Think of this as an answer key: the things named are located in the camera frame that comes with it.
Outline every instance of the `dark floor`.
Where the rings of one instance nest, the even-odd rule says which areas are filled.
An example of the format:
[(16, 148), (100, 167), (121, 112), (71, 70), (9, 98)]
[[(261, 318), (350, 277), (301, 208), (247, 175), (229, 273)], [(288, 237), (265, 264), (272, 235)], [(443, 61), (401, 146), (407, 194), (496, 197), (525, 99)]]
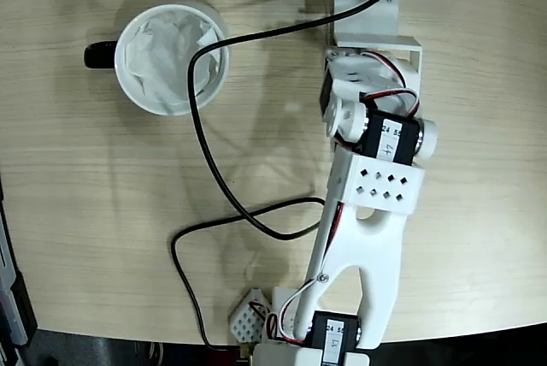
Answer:
[[(156, 345), (150, 361), (149, 343), (38, 330), (24, 355), (28, 366), (156, 366), (158, 348)], [(547, 324), (461, 338), (384, 344), (368, 354), (373, 366), (545, 366)], [(213, 353), (200, 345), (164, 345), (162, 365), (233, 366), (235, 359), (235, 351)]]

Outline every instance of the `white cup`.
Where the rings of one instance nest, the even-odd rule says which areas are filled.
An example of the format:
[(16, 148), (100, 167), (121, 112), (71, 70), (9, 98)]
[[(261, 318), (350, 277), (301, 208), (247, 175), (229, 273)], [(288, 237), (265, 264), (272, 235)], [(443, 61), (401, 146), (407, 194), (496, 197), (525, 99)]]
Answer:
[[(84, 62), (88, 68), (114, 68), (121, 89), (140, 108), (157, 115), (184, 115), (190, 112), (190, 104), (187, 100), (179, 103), (159, 103), (147, 97), (140, 80), (130, 74), (126, 67), (126, 46), (133, 40), (138, 29), (152, 17), (168, 11), (190, 12), (210, 24), (219, 40), (226, 39), (228, 36), (226, 23), (221, 19), (221, 16), (205, 4), (193, 1), (163, 4), (147, 9), (133, 18), (124, 28), (117, 42), (103, 41), (89, 45), (85, 49)], [(218, 72), (196, 95), (198, 108), (209, 103), (221, 90), (228, 76), (229, 63), (229, 49), (222, 48)], [(184, 89), (184, 94), (187, 96), (187, 86), (181, 86), (181, 89)]]

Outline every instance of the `light wood grain surface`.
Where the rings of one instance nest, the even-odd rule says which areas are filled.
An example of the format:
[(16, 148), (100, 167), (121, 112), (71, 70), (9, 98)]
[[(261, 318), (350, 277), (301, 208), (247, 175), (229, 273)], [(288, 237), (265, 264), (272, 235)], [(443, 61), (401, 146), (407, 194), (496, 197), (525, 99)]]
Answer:
[[(84, 68), (91, 42), (179, 0), (0, 0), (0, 174), (15, 254), (41, 328), (199, 342), (168, 254), (180, 227), (231, 214), (189, 117), (150, 115), (112, 72)], [(330, 0), (203, 0), (233, 35), (323, 15)], [(547, 321), (547, 3), (400, 0), (401, 34), (425, 47), (422, 102), (435, 157), (404, 239), (386, 340)], [(203, 110), (232, 189), (249, 206), (325, 194), (331, 154), (317, 98), (325, 33), (236, 46)], [(292, 231), (319, 208), (269, 216)], [(211, 340), (251, 286), (297, 286), (313, 237), (266, 239), (246, 224), (196, 233), (179, 254)], [(357, 274), (324, 298), (353, 311)]]

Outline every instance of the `white tissue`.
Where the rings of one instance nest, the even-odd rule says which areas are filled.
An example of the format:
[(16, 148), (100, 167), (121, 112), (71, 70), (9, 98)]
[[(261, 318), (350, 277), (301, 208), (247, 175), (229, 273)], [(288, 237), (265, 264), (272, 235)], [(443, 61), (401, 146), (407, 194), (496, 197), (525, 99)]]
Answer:
[[(144, 95), (150, 99), (168, 104), (186, 102), (188, 63), (199, 49), (216, 41), (214, 28), (191, 13), (169, 11), (156, 15), (127, 44), (127, 71), (140, 80)], [(215, 50), (197, 61), (196, 94), (218, 74), (220, 60), (220, 52)]]

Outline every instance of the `black cable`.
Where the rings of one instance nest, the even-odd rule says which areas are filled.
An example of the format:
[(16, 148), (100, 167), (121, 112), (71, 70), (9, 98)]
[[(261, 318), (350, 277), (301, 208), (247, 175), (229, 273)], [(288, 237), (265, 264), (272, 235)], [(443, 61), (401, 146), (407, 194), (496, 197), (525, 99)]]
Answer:
[(221, 191), (224, 193), (224, 196), (228, 199), (228, 201), (230, 201), (230, 204), (232, 204), (233, 208), (241, 216), (243, 216), (250, 224), (256, 227), (259, 231), (265, 233), (266, 235), (274, 239), (292, 240), (295, 238), (294, 238), (294, 234), (291, 234), (291, 233), (284, 234), (284, 233), (275, 232), (273, 229), (271, 229), (270, 227), (267, 227), (262, 222), (258, 221), (254, 216), (252, 216), (247, 211), (247, 209), (238, 201), (238, 199), (233, 195), (227, 183), (224, 181), (224, 178), (222, 177), (220, 170), (216, 166), (213, 155), (211, 154), (211, 150), (209, 149), (207, 139), (205, 138), (205, 132), (203, 131), (201, 118), (199, 116), (199, 109), (197, 107), (197, 102), (196, 102), (196, 92), (194, 90), (194, 71), (196, 68), (197, 60), (200, 57), (204, 56), (205, 54), (208, 54), (209, 52), (213, 50), (216, 50), (222, 47), (227, 47), (228, 45), (240, 44), (240, 43), (245, 43), (247, 41), (254, 41), (254, 40), (263, 39), (263, 38), (278, 37), (279, 35), (286, 35), (291, 32), (297, 32), (302, 30), (308, 30), (310, 28), (324, 26), (334, 21), (342, 20), (344, 18), (348, 18), (348, 17), (351, 17), (352, 15), (358, 14), (366, 9), (369, 9), (370, 7), (372, 7), (379, 1), (381, 0), (368, 0), (365, 3), (360, 4), (357, 7), (354, 7), (353, 9), (349, 9), (341, 13), (330, 15), (328, 17), (320, 18), (319, 20), (303, 22), (301, 24), (296, 24), (294, 26), (282, 27), (282, 28), (277, 28), (274, 30), (265, 31), (265, 32), (257, 32), (254, 34), (242, 35), (240, 37), (224, 39), (214, 44), (203, 47), (200, 51), (198, 51), (192, 57), (192, 59), (190, 60), (190, 63), (188, 64), (188, 78), (187, 78), (188, 79), (188, 101), (190, 103), (191, 117), (194, 123), (194, 128), (196, 129), (197, 141), (199, 142), (202, 148), (205, 161), (209, 165), (209, 169), (211, 170), (211, 173), (215, 177), (216, 183), (218, 184)]
[(209, 166), (209, 169), (211, 170), (211, 173), (215, 177), (216, 183), (218, 184), (219, 188), (222, 190), (222, 192), (224, 193), (224, 195), (226, 196), (228, 201), (230, 201), (230, 203), (232, 204), (234, 209), (239, 213), (239, 215), (232, 216), (230, 218), (224, 218), (224, 219), (219, 219), (219, 220), (215, 220), (215, 221), (204, 222), (204, 223), (194, 225), (192, 227), (188, 227), (187, 229), (184, 229), (184, 230), (178, 232), (177, 234), (175, 234), (175, 236), (173, 237), (173, 240), (171, 241), (171, 255), (172, 255), (172, 258), (173, 258), (173, 261), (174, 261), (174, 265), (175, 265), (177, 271), (179, 272), (180, 279), (185, 284), (186, 290), (188, 291), (188, 294), (190, 295), (192, 305), (194, 306), (194, 310), (196, 312), (197, 324), (199, 326), (199, 332), (202, 336), (203, 343), (205, 343), (205, 345), (211, 350), (221, 351), (223, 349), (218, 347), (218, 346), (211, 345), (209, 340), (207, 339), (207, 335), (205, 333), (205, 327), (204, 327), (204, 324), (203, 324), (203, 316), (202, 316), (201, 310), (199, 308), (199, 303), (197, 301), (196, 295), (194, 294), (194, 292), (191, 289), (191, 285), (188, 282), (188, 279), (186, 278), (185, 273), (182, 270), (182, 267), (180, 266), (179, 259), (177, 257), (177, 251), (176, 251), (177, 241), (181, 237), (185, 236), (188, 233), (192, 233), (192, 232), (195, 232), (195, 231), (200, 230), (200, 229), (205, 229), (206, 227), (216, 227), (216, 226), (224, 225), (224, 224), (231, 223), (231, 222), (241, 221), (243, 219), (246, 219), (249, 223), (251, 223), (253, 226), (255, 226), (259, 231), (261, 231), (262, 233), (266, 234), (267, 236), (269, 236), (271, 238), (274, 238), (274, 239), (277, 239), (277, 240), (298, 239), (298, 238), (301, 238), (302, 236), (314, 231), (316, 229), (316, 227), (318, 226), (318, 224), (315, 224), (312, 227), (308, 227), (307, 229), (304, 229), (303, 231), (296, 232), (296, 233), (279, 233), (279, 232), (274, 231), (270, 227), (267, 227), (262, 222), (258, 221), (255, 218), (255, 215), (265, 214), (269, 211), (276, 210), (276, 209), (279, 209), (279, 208), (284, 208), (286, 206), (293, 205), (293, 204), (303, 204), (303, 203), (306, 203), (306, 202), (316, 202), (316, 203), (324, 204), (324, 201), (322, 199), (319, 199), (319, 198), (293, 199), (293, 200), (289, 200), (289, 201), (284, 201), (280, 204), (272, 205), (272, 206), (267, 207), (267, 208), (263, 208), (261, 210), (258, 210), (256, 212), (254, 212), (254, 213), (250, 213), (238, 201), (238, 199), (233, 195), (232, 191), (228, 187), (227, 183), (224, 181), (224, 178), (222, 177), (222, 174), (221, 174), (220, 170), (216, 166), (215, 160), (213, 158), (213, 155), (211, 154), (209, 145), (207, 143), (207, 139), (205, 137), (205, 132), (203, 131), (202, 122), (201, 122), (201, 119), (200, 119), (200, 116), (199, 116), (199, 109), (197, 107), (196, 92), (195, 92), (195, 89), (194, 89), (194, 72), (195, 72), (197, 60), (200, 57), (204, 56), (205, 54), (208, 54), (209, 52), (211, 52), (213, 50), (223, 48), (223, 47), (227, 47), (228, 45), (240, 44), (240, 43), (245, 43), (247, 41), (254, 41), (254, 40), (263, 39), (263, 38), (278, 37), (280, 35), (286, 35), (286, 34), (289, 34), (289, 33), (292, 33), (292, 32), (298, 32), (298, 31), (302, 31), (302, 30), (308, 30), (310, 28), (324, 26), (324, 25), (330, 24), (334, 21), (342, 20), (344, 18), (351, 17), (352, 15), (361, 13), (362, 11), (371, 8), (372, 6), (374, 6), (379, 1), (381, 1), (381, 0), (368, 0), (365, 3), (360, 4), (357, 7), (354, 7), (353, 9), (349, 9), (349, 10), (343, 11), (341, 13), (330, 15), (328, 17), (320, 18), (319, 20), (304, 22), (304, 23), (296, 24), (294, 26), (277, 28), (277, 29), (269, 30), (269, 31), (265, 31), (265, 32), (257, 32), (257, 33), (254, 33), (254, 34), (243, 35), (243, 36), (240, 36), (240, 37), (224, 39), (224, 40), (218, 41), (214, 44), (203, 47), (200, 51), (198, 51), (192, 57), (192, 59), (190, 60), (190, 63), (188, 64), (188, 101), (190, 103), (191, 116), (192, 116), (192, 120), (193, 120), (193, 123), (194, 123), (194, 128), (196, 129), (197, 141), (199, 142), (199, 144), (202, 148), (203, 156), (205, 157), (205, 161), (207, 162), (207, 164)]
[[(250, 214), (253, 216), (263, 215), (263, 214), (267, 214), (268, 212), (272, 212), (274, 210), (280, 210), (282, 208), (286, 208), (287, 206), (298, 205), (298, 204), (308, 204), (308, 203), (324, 205), (325, 201), (321, 198), (316, 198), (316, 197), (290, 199), (287, 201), (283, 201), (277, 204), (267, 206), (265, 208), (261, 208), (254, 212), (250, 212)], [(222, 346), (211, 345), (211, 343), (209, 342), (209, 339), (207, 339), (207, 334), (205, 332), (205, 324), (203, 322), (203, 315), (202, 315), (201, 308), (199, 307), (196, 294), (192, 290), (190, 282), (188, 281), (188, 278), (186, 277), (184, 270), (182, 270), (182, 266), (180, 265), (179, 256), (177, 255), (177, 242), (188, 233), (196, 232), (201, 229), (218, 227), (220, 225), (226, 225), (228, 223), (242, 221), (243, 219), (245, 219), (243, 216), (236, 215), (236, 216), (230, 216), (228, 218), (220, 218), (220, 219), (215, 219), (213, 221), (198, 223), (196, 225), (192, 225), (191, 227), (187, 227), (186, 229), (183, 229), (177, 232), (171, 239), (171, 258), (173, 259), (174, 266), (177, 269), (177, 272), (179, 272), (180, 279), (182, 280), (182, 283), (185, 284), (186, 291), (188, 292), (188, 295), (190, 296), (191, 304), (193, 305), (194, 312), (196, 314), (196, 320), (197, 320), (197, 325), (199, 328), (199, 333), (202, 336), (203, 343), (212, 351), (225, 351), (226, 349), (223, 348)], [(306, 236), (307, 234), (312, 233), (318, 226), (319, 226), (319, 222), (315, 223), (311, 227), (307, 227), (306, 229), (302, 231), (290, 233), (291, 239), (302, 238), (302, 236)]]

